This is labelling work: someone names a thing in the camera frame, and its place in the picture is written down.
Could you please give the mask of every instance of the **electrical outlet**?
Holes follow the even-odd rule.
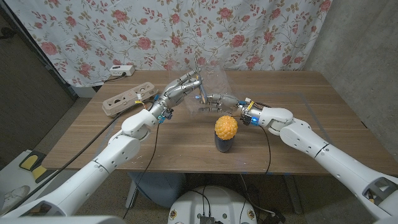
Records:
[[[109,71],[112,76],[121,76],[123,72],[126,72],[126,76],[132,76],[135,69],[132,65],[113,65]]]

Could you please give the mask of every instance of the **blue light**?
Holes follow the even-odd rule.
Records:
[[[252,117],[251,118],[251,124],[253,124],[255,126],[258,126],[259,125],[259,119],[255,118],[255,117]]]

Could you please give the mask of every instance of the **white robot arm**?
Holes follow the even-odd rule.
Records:
[[[250,99],[209,95],[208,101],[219,112],[238,116],[246,125],[267,128],[288,146],[308,154],[344,184],[378,220],[398,216],[398,178],[372,170],[314,133],[310,125],[284,108],[263,109]]]
[[[185,95],[201,85],[199,71],[188,72],[181,78],[172,81],[149,111],[142,110],[126,119],[121,130],[109,140],[106,148],[59,188],[42,198],[18,207],[3,217],[70,216],[75,214],[110,173],[138,153],[141,141],[147,139],[150,134],[150,128],[165,118],[170,119],[173,112],[172,107],[180,104]]]

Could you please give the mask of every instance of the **yellow spiky ball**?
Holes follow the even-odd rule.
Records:
[[[231,116],[222,116],[216,122],[216,134],[222,140],[233,138],[238,130],[238,122]]]

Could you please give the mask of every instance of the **floral curtain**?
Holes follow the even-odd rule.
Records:
[[[6,0],[61,76],[102,85],[112,65],[300,70],[331,0]]]

